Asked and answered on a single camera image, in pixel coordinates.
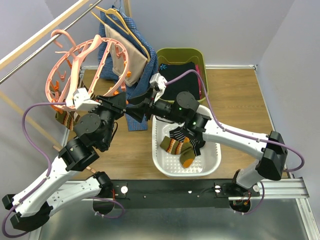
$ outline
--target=pink clothes hanger with clips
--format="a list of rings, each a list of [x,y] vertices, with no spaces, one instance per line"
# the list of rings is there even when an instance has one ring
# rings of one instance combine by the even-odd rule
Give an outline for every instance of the pink clothes hanger with clips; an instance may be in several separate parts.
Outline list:
[[[100,78],[100,73],[102,71],[103,66],[105,65],[105,61],[107,59],[107,56],[110,52],[110,48],[112,45],[117,49],[118,52],[118,57],[123,57],[124,61],[124,70],[123,73],[119,76],[119,79],[117,83],[107,92],[104,94],[104,96],[112,96],[114,92],[121,86],[122,91],[126,90],[126,85],[125,85],[125,78],[126,76],[129,76],[131,73],[129,71],[129,56],[126,48],[123,46],[123,44],[115,39],[112,38],[107,38],[107,37],[101,37],[100,35],[95,35],[94,39],[85,41],[79,45],[76,45],[75,41],[72,39],[72,37],[69,35],[64,30],[56,29],[51,33],[51,37],[57,34],[62,34],[65,35],[69,41],[72,44],[72,47],[69,51],[56,51],[56,53],[64,53],[62,58],[58,60],[58,62],[54,65],[52,68],[51,72],[48,75],[48,78],[46,80],[45,84],[45,95],[49,102],[54,103],[54,102],[66,102],[66,105],[55,105],[56,108],[60,110],[65,110],[65,111],[71,111],[75,110],[75,105],[73,102],[73,94],[77,90],[78,87],[78,81],[79,81],[79,72],[80,72],[80,67],[81,64],[84,62],[85,58],[89,53],[94,51],[101,43],[105,42],[107,43],[106,49],[104,51],[104,54],[102,56],[102,60],[99,64],[99,67],[95,73],[95,76],[92,80],[91,86],[88,90],[89,95],[91,96],[94,92],[94,88],[97,84],[98,79]],[[63,48],[63,45],[59,43],[58,41],[54,41],[54,43],[60,47]],[[72,56],[73,61],[72,61],[72,67],[71,67],[71,74],[68,77],[68,80],[65,84],[64,89],[61,91],[61,94],[59,95],[58,91],[55,92],[55,94],[52,93],[50,90],[50,84],[52,84],[53,81],[53,76],[54,74],[58,71],[58,67],[64,62],[69,56]]]

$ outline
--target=striped sock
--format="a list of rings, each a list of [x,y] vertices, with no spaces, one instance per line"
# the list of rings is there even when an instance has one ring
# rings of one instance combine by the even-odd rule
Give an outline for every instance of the striped sock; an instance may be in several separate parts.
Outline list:
[[[192,145],[188,140],[189,139],[187,139],[187,141],[185,142],[180,142],[174,140],[173,138],[165,136],[160,144],[160,147],[167,153],[173,155],[181,154],[180,163],[184,168],[188,168],[196,157]]]

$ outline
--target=beige cloth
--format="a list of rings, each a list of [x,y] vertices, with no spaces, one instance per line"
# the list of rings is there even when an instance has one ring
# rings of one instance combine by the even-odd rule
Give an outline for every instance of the beige cloth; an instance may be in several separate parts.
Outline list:
[[[129,71],[131,72],[131,76],[126,77],[124,81],[127,86],[131,87],[133,84],[135,84],[136,82],[139,81],[141,75],[144,72],[144,69],[145,69],[145,66],[146,66],[148,59],[138,49],[136,49],[136,47],[130,41],[128,41],[126,38],[124,38],[119,32],[114,30],[112,27],[105,24],[104,28],[105,28],[106,37],[111,38],[111,39],[115,39],[115,40],[119,41],[120,43],[122,43],[128,52]],[[120,76],[124,72],[124,69],[125,69],[124,58],[117,57],[115,45],[111,46],[110,55],[112,57],[112,62],[113,62],[112,71],[117,76]]]

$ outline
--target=wooden floor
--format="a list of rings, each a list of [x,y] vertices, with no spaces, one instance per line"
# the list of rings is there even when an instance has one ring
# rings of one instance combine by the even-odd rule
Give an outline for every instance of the wooden floor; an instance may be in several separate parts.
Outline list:
[[[86,70],[83,81],[87,86],[94,78],[95,70]],[[272,130],[266,106],[252,69],[207,69],[209,100],[220,122],[256,133],[269,134]],[[106,93],[113,83],[100,79],[94,93]],[[110,149],[100,153],[91,167],[105,171],[111,179],[167,179],[154,166],[152,160],[152,121],[146,131],[128,131],[125,117],[117,121],[119,128]],[[221,146],[222,159],[219,168],[204,178],[232,178],[235,171],[247,167],[253,157]],[[84,170],[74,179],[84,180],[92,173]]]

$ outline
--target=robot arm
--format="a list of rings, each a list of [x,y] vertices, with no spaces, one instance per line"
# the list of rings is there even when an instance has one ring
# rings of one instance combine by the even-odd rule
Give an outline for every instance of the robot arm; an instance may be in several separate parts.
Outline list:
[[[178,124],[184,123],[181,131],[190,139],[204,140],[227,145],[229,147],[245,152],[256,161],[245,169],[236,171],[232,184],[229,186],[231,193],[242,195],[253,185],[263,179],[278,181],[282,177],[288,151],[275,144],[265,143],[260,140],[271,140],[284,143],[280,133],[272,131],[269,135],[265,133],[249,132],[221,123],[222,127],[213,120],[213,116],[203,115],[197,112],[199,102],[189,92],[180,92],[173,103],[161,100],[159,92],[163,93],[164,82],[162,76],[157,80],[151,79],[154,88],[138,97],[129,99],[133,106],[126,108],[126,113],[141,122],[144,115],[147,119],[151,115],[172,121]],[[225,129],[252,136],[259,140],[252,140],[232,134]]]
[[[150,88],[141,96],[129,99],[129,103],[133,105],[128,107],[126,107],[125,92],[112,97],[98,96],[96,101],[92,101],[88,96],[83,96],[81,90],[78,89],[75,95],[79,96],[76,98],[76,101],[79,100],[79,102],[75,104],[82,110],[89,110],[92,107],[93,109],[84,115],[74,127],[77,136],[59,152],[52,163],[50,175],[37,191],[26,198],[22,204],[19,203],[23,196],[46,178],[46,172],[22,192],[16,195],[8,194],[2,199],[7,210],[12,206],[17,206],[14,216],[10,219],[13,227],[30,232],[44,225],[53,214],[74,201],[94,196],[101,198],[109,196],[113,185],[104,172],[97,172],[74,187],[62,191],[58,189],[99,158],[94,148],[101,152],[109,149],[114,134],[114,121],[122,117],[124,113],[140,122],[145,115],[148,119],[151,115],[156,115],[178,124],[184,123],[182,132],[190,139],[221,143],[255,157],[257,160],[253,164],[235,173],[227,190],[231,196],[242,196],[262,179],[281,179],[287,157],[286,150],[274,144],[247,140],[224,131],[212,120],[213,116],[197,112],[199,102],[188,92],[180,92],[174,103],[163,101],[157,96],[158,92],[155,89],[158,87],[159,85]],[[252,135],[260,140],[283,143],[281,135],[274,131],[268,136],[225,124],[222,126],[239,133]]]
[[[78,185],[59,191],[61,185],[99,158],[94,148],[101,152],[109,149],[114,121],[124,115],[126,108],[124,92],[112,97],[98,96],[97,101],[85,97],[78,99],[82,99],[79,100],[81,109],[93,109],[74,127],[77,136],[70,140],[54,159],[49,176],[46,176],[45,171],[22,192],[7,194],[2,198],[7,210],[16,206],[15,214],[10,219],[15,229],[33,231],[66,205],[89,197],[106,198],[113,189],[108,175],[105,172],[96,172]],[[20,203],[20,199],[29,194],[43,179],[46,181]]]

